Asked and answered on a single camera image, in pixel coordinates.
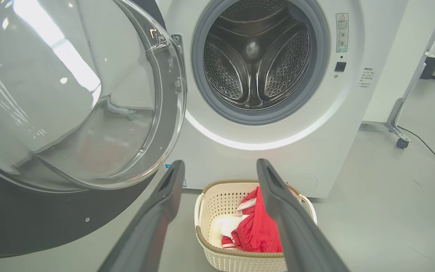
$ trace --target black cable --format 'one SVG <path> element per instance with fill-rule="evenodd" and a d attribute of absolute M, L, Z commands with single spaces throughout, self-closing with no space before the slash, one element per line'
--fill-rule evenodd
<path fill-rule="evenodd" d="M 428 148 L 428 149 L 429 149 L 429 150 L 434 154 L 434 156 L 435 156 L 434 151 L 432 151 L 432 149 L 430 149 L 430 147 L 426 144 L 425 141 L 423 141 L 423 140 L 421 139 L 421 137 L 417 136 L 417 135 L 416 135 L 415 133 L 413 133 L 412 131 L 407 130 L 407 129 L 401 127 L 401 126 L 398 126 L 398 127 L 400 127 L 401 129 L 404 129 L 405 131 L 407 131 L 407 132 L 411 133 L 412 135 L 416 136 L 417 138 L 419 138 L 419 140 L 421 140 L 421 142 L 423 142 L 423 143 L 427 146 L 427 148 Z"/>

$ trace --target open transparent door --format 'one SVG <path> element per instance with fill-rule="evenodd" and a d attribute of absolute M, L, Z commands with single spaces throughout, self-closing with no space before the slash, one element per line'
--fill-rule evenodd
<path fill-rule="evenodd" d="M 0 2 L 0 176 L 47 191 L 150 177 L 182 125 L 179 45 L 130 0 Z"/>

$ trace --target metal stand leg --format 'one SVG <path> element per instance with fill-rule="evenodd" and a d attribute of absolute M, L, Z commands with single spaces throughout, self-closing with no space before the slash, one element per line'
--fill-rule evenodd
<path fill-rule="evenodd" d="M 397 140 L 397 144 L 396 144 L 398 148 L 406 148 L 409 145 L 409 142 L 411 142 L 411 139 L 407 137 L 395 124 L 395 119 L 397 119 L 397 116 L 399 115 L 402 105 L 404 105 L 404 98 L 399 98 L 395 102 L 394 108 L 390 113 L 389 119 L 387 119 L 387 122 L 385 123 L 385 127 L 389 131 L 399 136 L 399 139 Z"/>

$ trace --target floor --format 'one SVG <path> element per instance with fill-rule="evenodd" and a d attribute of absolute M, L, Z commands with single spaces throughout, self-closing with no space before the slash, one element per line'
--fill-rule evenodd
<path fill-rule="evenodd" d="M 435 81 L 421 81 L 411 91 L 399 124 L 435 150 Z M 435 157 L 411 138 L 400 150 L 385 127 L 362 125 L 330 196 L 312 200 L 319 227 L 351 271 L 435 271 Z M 59 248 L 1 259 L 0 272 L 95 272 L 155 181 L 101 229 Z M 198 193 L 182 195 L 165 238 L 161 272 L 216 271 L 195 236 Z"/>

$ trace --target beige plastic basket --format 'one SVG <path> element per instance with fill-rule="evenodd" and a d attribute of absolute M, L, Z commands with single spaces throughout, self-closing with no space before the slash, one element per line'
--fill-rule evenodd
<path fill-rule="evenodd" d="M 212 267 L 225 272 L 284 272 L 287 270 L 283 253 L 256 253 L 223 249 L 222 221 L 236 216 L 236 208 L 256 187 L 256 179 L 231 179 L 209 184 L 196 200 L 194 224 L 197 240 Z M 316 224 L 312 203 L 298 190 L 288 186 L 297 199 L 304 201 Z"/>

